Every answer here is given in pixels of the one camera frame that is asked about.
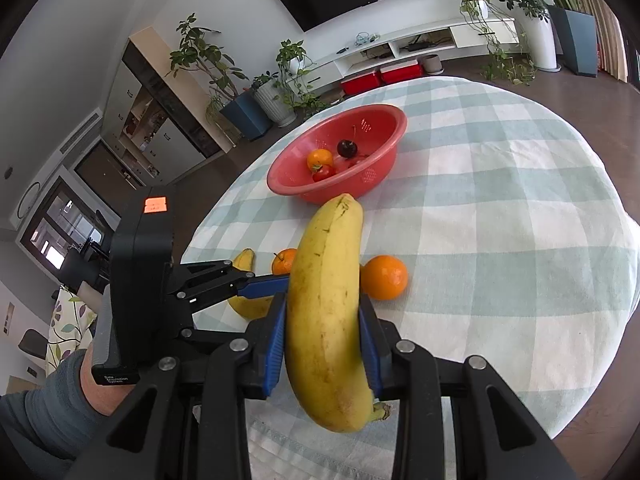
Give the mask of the left hand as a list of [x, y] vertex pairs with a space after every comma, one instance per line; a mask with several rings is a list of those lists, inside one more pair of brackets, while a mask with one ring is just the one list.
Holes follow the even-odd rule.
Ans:
[[133, 385], [101, 386], [92, 376], [93, 344], [89, 344], [80, 368], [80, 386], [87, 402], [103, 416], [111, 416], [122, 404]]

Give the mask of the grey sleeve forearm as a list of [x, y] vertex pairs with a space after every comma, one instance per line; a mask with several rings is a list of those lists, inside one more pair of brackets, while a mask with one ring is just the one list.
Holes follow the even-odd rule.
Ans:
[[86, 352], [69, 356], [35, 390], [1, 398], [1, 468], [12, 479], [63, 479], [107, 420], [81, 388]]

